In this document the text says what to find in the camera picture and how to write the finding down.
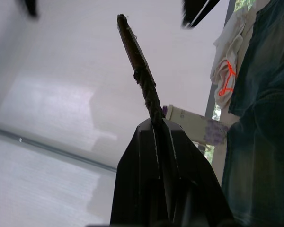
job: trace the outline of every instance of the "purple pattern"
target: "purple pattern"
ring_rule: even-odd
[[[164,105],[162,110],[163,110],[164,116],[166,117],[166,114],[167,114],[167,106]]]
[[[205,135],[203,139],[210,144],[218,145],[224,142],[228,127],[221,122],[207,119],[207,126],[205,128]]]

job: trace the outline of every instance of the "metal bar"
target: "metal bar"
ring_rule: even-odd
[[[46,149],[46,150],[49,150],[53,153],[63,155],[63,156],[66,156],[66,157],[70,157],[70,158],[73,158],[75,160],[78,160],[78,161],[81,161],[81,162],[84,162],[84,163],[87,163],[87,164],[90,164],[90,165],[93,165],[93,166],[97,166],[97,167],[100,167],[100,168],[103,168],[103,169],[106,169],[106,170],[109,170],[109,171],[112,171],[112,172],[117,171],[117,169],[114,168],[114,167],[104,165],[100,162],[96,162],[96,161],[93,161],[91,159],[84,158],[84,157],[81,157],[79,155],[75,155],[73,153],[70,153],[70,152],[67,152],[67,151],[64,151],[64,150],[61,150],[61,149],[58,149],[58,148],[54,148],[54,147],[49,146],[49,145],[45,145],[43,143],[40,143],[40,142],[31,140],[29,138],[25,138],[25,137],[16,135],[14,133],[11,133],[11,132],[8,132],[8,131],[5,131],[5,130],[0,129],[0,135],[8,137],[8,138],[13,139],[13,140],[17,140],[21,143],[29,144],[29,145],[32,145],[32,146],[35,146],[35,147],[38,147],[38,148],[42,148],[42,149]]]

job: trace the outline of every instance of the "window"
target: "window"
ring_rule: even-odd
[[[221,116],[221,109],[215,103],[214,110],[213,110],[213,119],[216,120],[216,121],[219,121],[220,120],[220,116]],[[212,146],[212,145],[207,145],[206,146],[204,156],[205,156],[205,158],[207,158],[207,160],[210,162],[210,164],[213,161],[213,151],[214,151],[214,146]]]
[[[235,9],[234,11],[237,11],[238,9],[242,8],[243,6],[248,6],[248,9],[252,6],[255,0],[236,0]]]

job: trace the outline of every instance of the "orange cord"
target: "orange cord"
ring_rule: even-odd
[[[227,64],[228,64],[229,75],[227,77],[227,81],[226,81],[225,87],[221,91],[219,91],[219,96],[224,95],[226,91],[233,91],[232,88],[229,88],[227,86],[228,86],[228,82],[229,82],[231,76],[232,75],[236,76],[236,73],[232,70],[231,64],[229,63],[228,60],[227,60]]]

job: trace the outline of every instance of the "white cloth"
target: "white cloth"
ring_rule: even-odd
[[[248,7],[245,6],[234,12],[219,38],[213,43],[216,47],[216,55],[210,79],[213,84],[218,85],[214,98],[220,108],[226,106],[235,85],[237,55],[243,42],[241,33],[244,29],[247,11]],[[229,66],[234,74],[230,75]]]

